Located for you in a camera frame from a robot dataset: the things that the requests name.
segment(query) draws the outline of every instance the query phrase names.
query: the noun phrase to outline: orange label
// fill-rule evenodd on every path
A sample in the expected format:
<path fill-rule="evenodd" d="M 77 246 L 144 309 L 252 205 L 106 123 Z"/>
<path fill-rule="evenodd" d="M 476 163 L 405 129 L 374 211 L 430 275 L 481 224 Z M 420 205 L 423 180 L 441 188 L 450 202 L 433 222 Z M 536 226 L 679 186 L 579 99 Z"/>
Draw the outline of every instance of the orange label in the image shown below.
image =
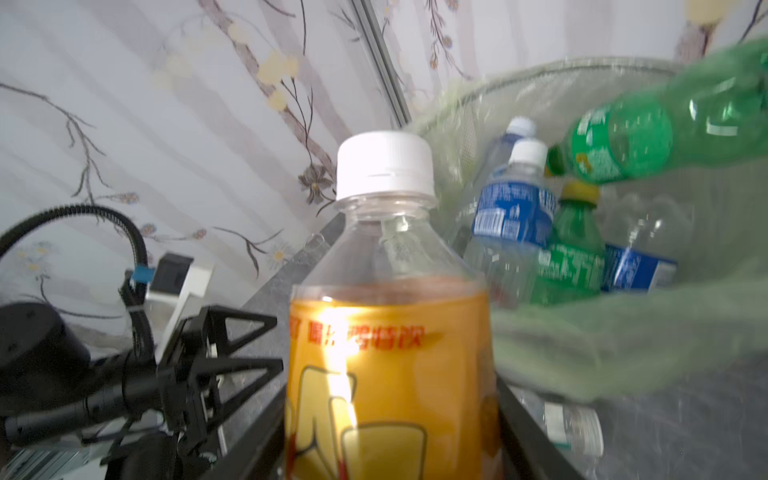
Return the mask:
<path fill-rule="evenodd" d="M 485 294 L 294 300 L 290 335 L 288 478 L 501 478 Z"/>

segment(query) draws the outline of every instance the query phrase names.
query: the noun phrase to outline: green bottle label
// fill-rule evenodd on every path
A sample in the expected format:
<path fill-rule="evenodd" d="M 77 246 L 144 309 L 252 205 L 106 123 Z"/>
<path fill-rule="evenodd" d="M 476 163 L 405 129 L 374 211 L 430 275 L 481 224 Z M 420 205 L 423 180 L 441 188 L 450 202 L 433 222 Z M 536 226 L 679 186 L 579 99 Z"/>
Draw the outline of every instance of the green bottle label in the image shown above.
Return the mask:
<path fill-rule="evenodd" d="M 538 254 L 538 276 L 567 286 L 600 291 L 603 283 L 603 255 L 556 243 Z"/>
<path fill-rule="evenodd" d="M 578 122 L 571 139 L 571 159 L 574 161 L 571 167 L 593 184 L 627 178 L 608 146 L 610 115 L 610 105 L 588 111 Z"/>

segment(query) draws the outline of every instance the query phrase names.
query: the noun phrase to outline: cable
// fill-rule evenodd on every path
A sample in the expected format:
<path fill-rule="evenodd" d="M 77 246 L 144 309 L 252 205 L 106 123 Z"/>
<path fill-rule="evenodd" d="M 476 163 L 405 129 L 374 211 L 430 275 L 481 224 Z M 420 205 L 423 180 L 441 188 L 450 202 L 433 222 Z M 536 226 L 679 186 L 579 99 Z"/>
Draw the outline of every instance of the cable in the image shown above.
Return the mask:
<path fill-rule="evenodd" d="M 67 205 L 46 210 L 20 223 L 17 223 L 11 229 L 6 231 L 0 237 L 0 259 L 23 237 L 33 230 L 45 225 L 53 220 L 66 217 L 76 217 L 79 215 L 94 215 L 96 217 L 109 220 L 125 232 L 128 240 L 131 242 L 131 248 L 134 252 L 134 263 L 136 266 L 147 265 L 147 247 L 144 245 L 144 238 L 134 223 L 116 210 L 101 207 L 98 205 Z M 143 283 L 136 283 L 131 287 L 130 277 L 126 278 L 120 288 L 120 297 L 125 306 L 140 306 L 144 303 L 144 295 L 147 293 L 147 286 Z M 137 356 L 140 359 L 153 355 L 154 340 L 152 338 L 152 328 L 149 325 L 149 319 L 143 311 L 130 311 L 131 323 L 134 329 L 134 347 L 137 350 Z"/>

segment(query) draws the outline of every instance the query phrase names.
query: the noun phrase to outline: wallpaper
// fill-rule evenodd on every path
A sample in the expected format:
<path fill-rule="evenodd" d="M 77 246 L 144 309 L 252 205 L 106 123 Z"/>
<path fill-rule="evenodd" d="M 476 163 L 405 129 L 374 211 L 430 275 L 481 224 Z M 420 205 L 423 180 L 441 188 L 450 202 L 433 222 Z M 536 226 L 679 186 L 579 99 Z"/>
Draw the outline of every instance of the wallpaper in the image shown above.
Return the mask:
<path fill-rule="evenodd" d="M 215 264 L 242 306 L 336 211 L 335 156 L 392 127 L 346 0 L 0 4 L 0 230 L 49 207 L 130 217 L 154 264 Z M 58 221 L 0 263 L 0 300 L 50 303 L 94 351 L 130 345 L 130 244 Z"/>
<path fill-rule="evenodd" d="M 452 83 L 565 58 L 689 63 L 768 32 L 766 0 L 371 0 L 412 116 Z"/>

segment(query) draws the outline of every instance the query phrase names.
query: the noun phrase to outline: gray table surface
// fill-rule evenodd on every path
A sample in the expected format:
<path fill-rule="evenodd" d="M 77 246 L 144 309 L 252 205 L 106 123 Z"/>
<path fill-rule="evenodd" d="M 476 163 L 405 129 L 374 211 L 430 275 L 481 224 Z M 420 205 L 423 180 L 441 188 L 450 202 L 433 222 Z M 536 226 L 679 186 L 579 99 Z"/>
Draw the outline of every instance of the gray table surface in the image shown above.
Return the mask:
<path fill-rule="evenodd" d="M 228 445 L 234 445 L 285 385 L 291 287 L 309 274 L 342 229 L 343 216 L 339 215 L 243 307 L 276 316 L 278 325 L 244 347 L 240 355 L 280 357 L 286 369 L 224 425 Z M 249 329 L 239 323 L 227 328 L 230 335 Z M 223 397 L 255 376 L 229 378 L 222 386 Z M 603 427 L 605 455 L 597 461 L 571 458 L 585 478 L 768 478 L 768 356 L 690 376 L 658 392 L 596 402 L 593 407 Z"/>

